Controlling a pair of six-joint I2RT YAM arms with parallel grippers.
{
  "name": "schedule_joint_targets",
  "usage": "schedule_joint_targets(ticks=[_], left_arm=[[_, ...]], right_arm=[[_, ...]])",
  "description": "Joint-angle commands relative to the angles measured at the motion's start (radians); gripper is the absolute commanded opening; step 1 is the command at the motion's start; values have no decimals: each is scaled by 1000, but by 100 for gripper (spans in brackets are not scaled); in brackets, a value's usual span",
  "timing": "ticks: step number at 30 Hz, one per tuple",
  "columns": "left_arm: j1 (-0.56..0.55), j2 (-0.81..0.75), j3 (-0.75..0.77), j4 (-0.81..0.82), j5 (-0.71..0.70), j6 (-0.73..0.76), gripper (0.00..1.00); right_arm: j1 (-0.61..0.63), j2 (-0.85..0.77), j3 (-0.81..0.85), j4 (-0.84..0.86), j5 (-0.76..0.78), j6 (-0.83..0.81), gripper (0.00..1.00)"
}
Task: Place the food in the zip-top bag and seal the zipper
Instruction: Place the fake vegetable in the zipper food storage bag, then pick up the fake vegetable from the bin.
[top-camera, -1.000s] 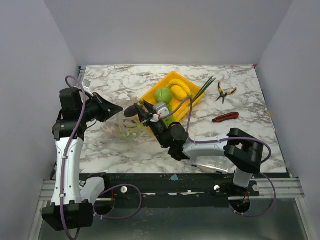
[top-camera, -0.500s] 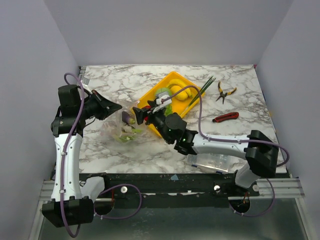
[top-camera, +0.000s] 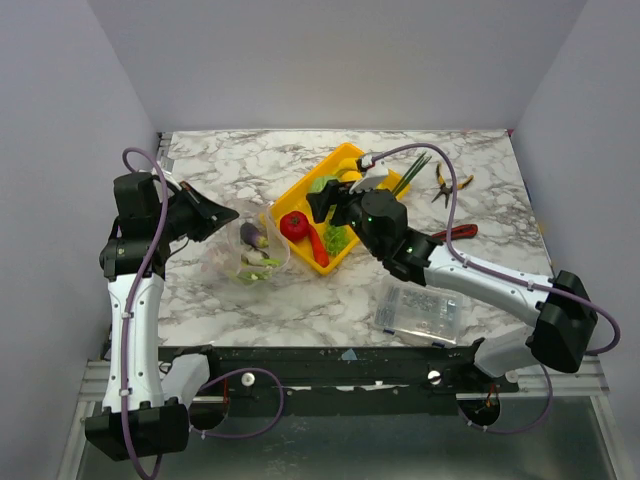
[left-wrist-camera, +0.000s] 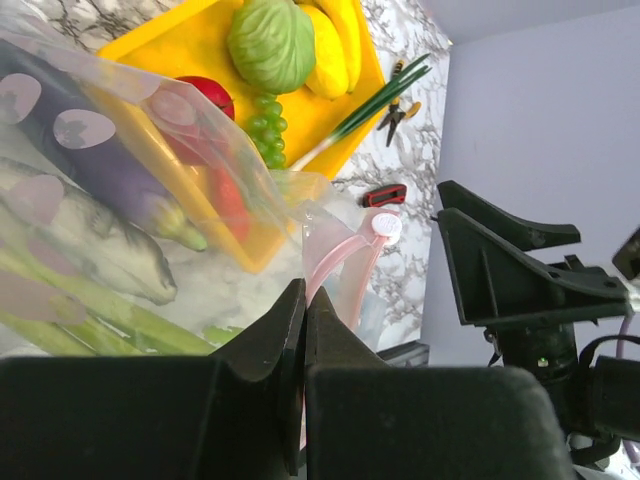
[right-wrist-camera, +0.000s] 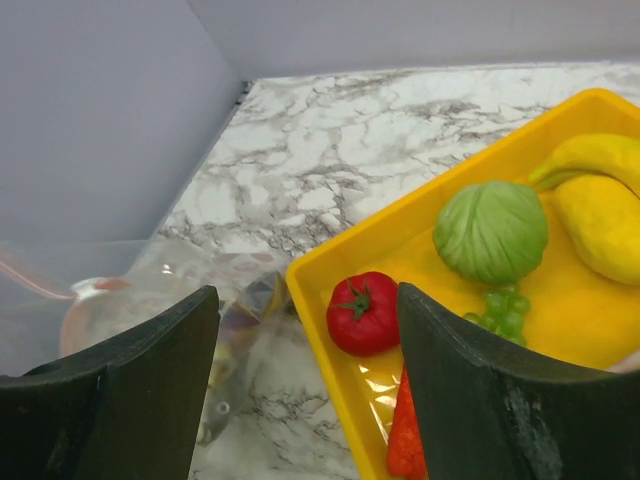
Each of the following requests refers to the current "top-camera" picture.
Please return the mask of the purple eggplant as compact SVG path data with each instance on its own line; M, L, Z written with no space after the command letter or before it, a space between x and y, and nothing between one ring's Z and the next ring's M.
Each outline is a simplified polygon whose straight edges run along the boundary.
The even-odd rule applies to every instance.
M241 225L240 239L255 249L266 249L269 246L268 237L250 222L244 222Z

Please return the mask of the clear zip top bag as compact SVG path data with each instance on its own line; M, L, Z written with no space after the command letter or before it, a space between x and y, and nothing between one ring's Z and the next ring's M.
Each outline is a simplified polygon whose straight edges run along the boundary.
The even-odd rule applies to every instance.
M226 280L253 287L265 284L287 264L290 249L265 205L236 200L239 213L207 242L199 273L209 284Z

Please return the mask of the celery stalk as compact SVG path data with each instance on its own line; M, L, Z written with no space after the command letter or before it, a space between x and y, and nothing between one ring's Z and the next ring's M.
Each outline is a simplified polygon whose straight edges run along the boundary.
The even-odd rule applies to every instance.
M265 259L260 265L245 263L235 275L235 279L242 285L261 283L270 280L280 266L281 262L278 259Z

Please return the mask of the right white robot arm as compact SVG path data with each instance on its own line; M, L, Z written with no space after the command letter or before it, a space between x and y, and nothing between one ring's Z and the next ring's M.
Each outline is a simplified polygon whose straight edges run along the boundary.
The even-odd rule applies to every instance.
M474 358L459 370L467 389L483 391L506 372L535 364L579 370L597 316L576 275L562 271L549 279L453 253L409 227L405 205L388 190L353 193L332 180L306 200L314 221L350 227L396 279L456 291L521 321L516 330L477 341Z

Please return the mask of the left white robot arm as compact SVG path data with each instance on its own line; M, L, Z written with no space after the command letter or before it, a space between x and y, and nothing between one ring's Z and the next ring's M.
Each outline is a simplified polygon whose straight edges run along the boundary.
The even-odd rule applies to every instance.
M114 461L180 452L196 393L222 380L209 347L182 347L160 374L158 320L172 242L202 242L238 219L182 181L162 199L158 176L136 172L114 181L118 215L99 263L112 312L111 356L101 413L85 424L87 440Z

